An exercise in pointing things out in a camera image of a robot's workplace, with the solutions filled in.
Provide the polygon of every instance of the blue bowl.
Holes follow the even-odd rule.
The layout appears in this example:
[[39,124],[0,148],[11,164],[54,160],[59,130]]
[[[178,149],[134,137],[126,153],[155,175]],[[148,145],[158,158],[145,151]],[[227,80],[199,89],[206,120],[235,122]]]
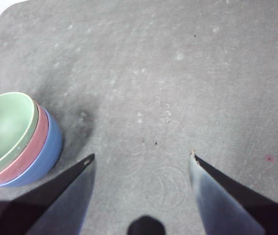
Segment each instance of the blue bowl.
[[44,177],[55,165],[62,148],[62,133],[55,119],[46,110],[45,112],[48,119],[48,132],[41,152],[22,174],[11,181],[0,184],[0,187],[28,185]]

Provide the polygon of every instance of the pink spot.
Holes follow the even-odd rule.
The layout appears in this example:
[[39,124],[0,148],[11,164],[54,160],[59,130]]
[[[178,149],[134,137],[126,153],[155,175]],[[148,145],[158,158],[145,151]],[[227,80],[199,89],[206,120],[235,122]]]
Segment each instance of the pink spot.
[[274,162],[275,161],[275,158],[274,158],[273,155],[265,155],[264,158],[268,162]]

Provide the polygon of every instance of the gray table surface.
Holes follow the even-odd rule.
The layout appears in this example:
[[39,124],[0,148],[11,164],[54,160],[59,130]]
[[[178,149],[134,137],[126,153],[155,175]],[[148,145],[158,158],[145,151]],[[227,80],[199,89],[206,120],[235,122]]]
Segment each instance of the gray table surface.
[[0,94],[29,94],[65,145],[41,181],[90,153],[82,234],[136,218],[203,235],[187,174],[200,157],[278,202],[278,1],[30,0],[0,16]]

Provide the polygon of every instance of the green bowl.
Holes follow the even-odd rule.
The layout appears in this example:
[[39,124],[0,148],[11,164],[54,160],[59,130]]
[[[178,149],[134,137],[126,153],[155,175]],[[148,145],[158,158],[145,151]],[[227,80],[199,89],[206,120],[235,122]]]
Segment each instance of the green bowl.
[[0,171],[25,149],[38,122],[38,109],[24,93],[0,95]]

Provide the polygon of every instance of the bowl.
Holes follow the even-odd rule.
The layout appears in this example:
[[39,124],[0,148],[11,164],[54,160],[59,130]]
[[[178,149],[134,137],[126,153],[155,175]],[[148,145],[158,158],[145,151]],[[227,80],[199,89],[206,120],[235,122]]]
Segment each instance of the bowl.
[[0,171],[25,149],[38,121],[32,99],[20,92],[0,95]]
[[0,187],[17,187],[33,183],[44,177],[55,165],[62,148],[62,133],[55,119],[46,110],[45,112],[48,119],[48,132],[41,152],[22,174],[9,182],[0,184]]
[[23,173],[40,153],[47,137],[48,120],[43,108],[36,103],[38,108],[38,124],[27,147],[7,168],[0,171],[0,184],[13,180]]

